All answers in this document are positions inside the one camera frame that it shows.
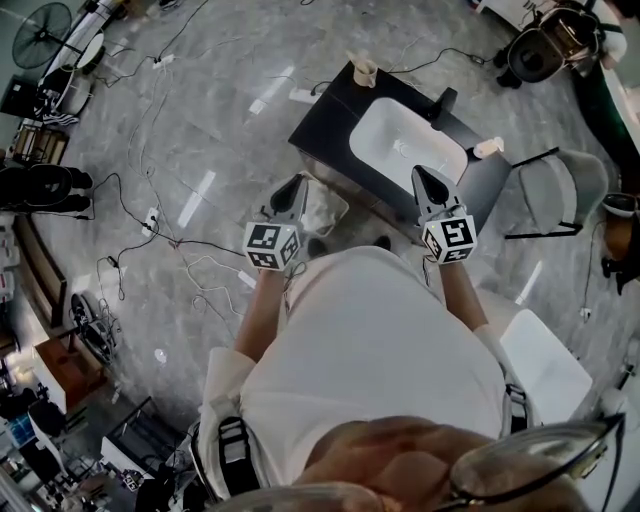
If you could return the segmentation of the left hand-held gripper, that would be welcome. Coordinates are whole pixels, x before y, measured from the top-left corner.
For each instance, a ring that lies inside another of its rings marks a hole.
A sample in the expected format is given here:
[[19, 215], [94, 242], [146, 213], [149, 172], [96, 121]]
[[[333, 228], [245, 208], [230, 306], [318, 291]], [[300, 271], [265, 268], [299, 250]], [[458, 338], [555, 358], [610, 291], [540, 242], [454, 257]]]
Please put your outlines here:
[[248, 222], [243, 252], [256, 269], [282, 272], [301, 249], [301, 218], [308, 196], [308, 179], [296, 174], [272, 194], [270, 206], [255, 207]]

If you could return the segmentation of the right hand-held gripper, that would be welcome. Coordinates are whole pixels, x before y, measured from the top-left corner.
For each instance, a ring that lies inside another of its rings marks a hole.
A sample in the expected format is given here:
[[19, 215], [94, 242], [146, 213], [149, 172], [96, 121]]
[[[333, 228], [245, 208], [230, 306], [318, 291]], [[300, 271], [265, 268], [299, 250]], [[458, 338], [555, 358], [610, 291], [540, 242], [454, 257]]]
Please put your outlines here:
[[421, 240], [432, 263], [445, 265], [467, 259], [477, 246], [474, 217], [457, 199], [456, 184], [435, 169], [416, 165], [412, 169], [414, 196], [420, 209]]

